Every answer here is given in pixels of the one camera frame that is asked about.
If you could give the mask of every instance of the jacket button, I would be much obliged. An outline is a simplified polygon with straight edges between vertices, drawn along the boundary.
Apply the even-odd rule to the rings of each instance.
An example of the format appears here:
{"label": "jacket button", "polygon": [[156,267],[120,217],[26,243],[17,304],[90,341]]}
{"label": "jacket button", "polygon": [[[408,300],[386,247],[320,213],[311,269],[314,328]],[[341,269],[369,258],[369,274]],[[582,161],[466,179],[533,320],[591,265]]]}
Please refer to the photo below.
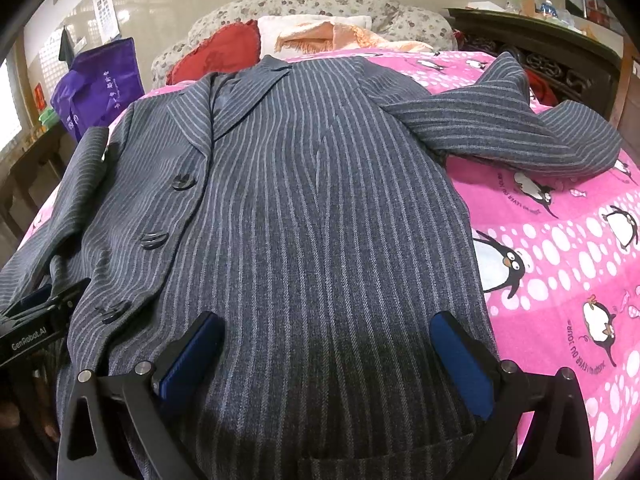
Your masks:
{"label": "jacket button", "polygon": [[130,301],[121,301],[120,303],[105,309],[100,315],[102,317],[102,323],[108,325],[109,323],[116,321],[116,319],[122,316],[130,306]]}
{"label": "jacket button", "polygon": [[150,251],[163,246],[168,238],[167,233],[146,233],[140,237],[140,245],[143,249]]}
{"label": "jacket button", "polygon": [[173,181],[171,182],[171,187],[173,187],[176,191],[184,191],[185,189],[189,189],[196,183],[196,179],[192,174],[177,174],[174,176]]}

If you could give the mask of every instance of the purple bag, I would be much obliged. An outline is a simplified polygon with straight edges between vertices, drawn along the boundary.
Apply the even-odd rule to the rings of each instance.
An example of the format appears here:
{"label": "purple bag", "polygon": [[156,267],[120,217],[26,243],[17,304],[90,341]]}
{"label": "purple bag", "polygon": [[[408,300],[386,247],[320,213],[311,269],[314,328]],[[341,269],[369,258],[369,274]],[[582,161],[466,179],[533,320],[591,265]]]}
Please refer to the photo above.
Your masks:
{"label": "purple bag", "polygon": [[127,38],[78,54],[57,84],[51,106],[80,140],[91,126],[109,126],[144,93],[133,38]]}

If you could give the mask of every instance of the jacket collar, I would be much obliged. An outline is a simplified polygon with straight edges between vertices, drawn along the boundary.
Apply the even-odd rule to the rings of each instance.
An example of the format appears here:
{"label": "jacket collar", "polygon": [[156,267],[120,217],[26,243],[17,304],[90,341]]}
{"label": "jacket collar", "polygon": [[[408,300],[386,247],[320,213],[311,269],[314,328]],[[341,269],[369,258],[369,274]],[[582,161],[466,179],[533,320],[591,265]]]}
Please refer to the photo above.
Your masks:
{"label": "jacket collar", "polygon": [[224,136],[238,124],[271,87],[289,73],[290,68],[291,65],[284,61],[265,56],[260,63],[243,73],[233,89],[233,98],[220,110],[215,132],[211,127],[210,94],[212,79],[218,73],[209,73],[180,92],[168,104],[169,114],[187,140],[209,158],[212,141]]}

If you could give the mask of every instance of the white pillow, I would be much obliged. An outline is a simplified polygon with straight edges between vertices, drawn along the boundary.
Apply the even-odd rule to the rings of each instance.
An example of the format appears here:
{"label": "white pillow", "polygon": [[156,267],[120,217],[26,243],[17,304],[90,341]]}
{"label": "white pillow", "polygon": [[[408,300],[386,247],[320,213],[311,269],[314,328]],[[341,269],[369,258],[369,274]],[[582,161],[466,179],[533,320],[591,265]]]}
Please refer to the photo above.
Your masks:
{"label": "white pillow", "polygon": [[263,16],[258,18],[258,29],[260,30],[260,59],[267,54],[286,59],[287,57],[299,56],[300,52],[292,48],[283,48],[280,52],[275,51],[276,41],[280,33],[289,27],[300,25],[300,23],[325,22],[347,23],[371,30],[371,16],[351,16],[344,18],[341,16],[324,16],[322,14],[290,14],[289,16]]}

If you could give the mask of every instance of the jacket sleeve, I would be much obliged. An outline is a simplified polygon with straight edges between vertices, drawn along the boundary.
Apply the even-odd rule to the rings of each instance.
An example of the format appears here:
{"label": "jacket sleeve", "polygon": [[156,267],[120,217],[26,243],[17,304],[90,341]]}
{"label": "jacket sleeve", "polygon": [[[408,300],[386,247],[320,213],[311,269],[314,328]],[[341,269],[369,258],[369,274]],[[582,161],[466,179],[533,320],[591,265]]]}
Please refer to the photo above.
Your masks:
{"label": "jacket sleeve", "polygon": [[365,94],[434,152],[574,177],[602,173],[618,157],[620,135],[590,108],[565,101],[533,113],[527,75],[510,54],[498,56],[475,84],[434,95],[398,72],[363,66]]}
{"label": "jacket sleeve", "polygon": [[[126,136],[132,115],[130,106],[114,137]],[[34,291],[49,273],[49,264],[61,245],[83,231],[94,212],[95,190],[106,173],[108,161],[103,155],[108,139],[108,128],[89,128],[82,136],[60,182],[51,218],[0,270],[0,314],[16,299]]]}

